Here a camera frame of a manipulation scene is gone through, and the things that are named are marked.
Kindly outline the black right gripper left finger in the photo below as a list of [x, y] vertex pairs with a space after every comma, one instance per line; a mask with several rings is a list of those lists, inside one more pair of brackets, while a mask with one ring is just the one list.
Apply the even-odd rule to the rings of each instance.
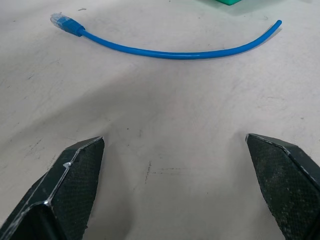
[[0, 240], [82, 240], [97, 194], [105, 142], [67, 147], [0, 227]]

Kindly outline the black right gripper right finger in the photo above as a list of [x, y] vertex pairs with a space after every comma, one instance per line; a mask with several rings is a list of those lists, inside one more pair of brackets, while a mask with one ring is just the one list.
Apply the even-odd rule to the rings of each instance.
[[277, 138], [246, 136], [262, 196], [286, 240], [320, 240], [320, 166]]

